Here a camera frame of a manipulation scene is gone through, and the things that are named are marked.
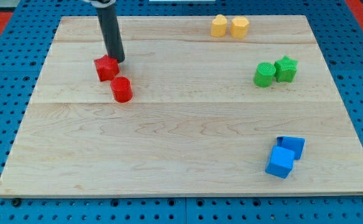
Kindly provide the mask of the silver tool mount ring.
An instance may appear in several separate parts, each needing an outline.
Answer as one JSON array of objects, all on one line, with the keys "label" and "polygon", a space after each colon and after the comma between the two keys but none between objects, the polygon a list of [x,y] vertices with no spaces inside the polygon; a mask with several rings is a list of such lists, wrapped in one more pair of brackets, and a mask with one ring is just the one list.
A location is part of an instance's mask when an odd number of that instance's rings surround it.
[{"label": "silver tool mount ring", "polygon": [[116,0],[82,0],[82,1],[90,3],[94,7],[108,7],[116,2]]}]

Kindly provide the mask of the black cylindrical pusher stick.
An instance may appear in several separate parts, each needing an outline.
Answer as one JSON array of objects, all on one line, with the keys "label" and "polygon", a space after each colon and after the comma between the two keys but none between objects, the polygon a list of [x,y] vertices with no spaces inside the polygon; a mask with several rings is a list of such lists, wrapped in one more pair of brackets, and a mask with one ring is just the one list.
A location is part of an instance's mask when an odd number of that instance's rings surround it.
[{"label": "black cylindrical pusher stick", "polygon": [[118,63],[125,60],[121,33],[117,21],[115,3],[108,7],[95,7],[106,46],[107,55]]}]

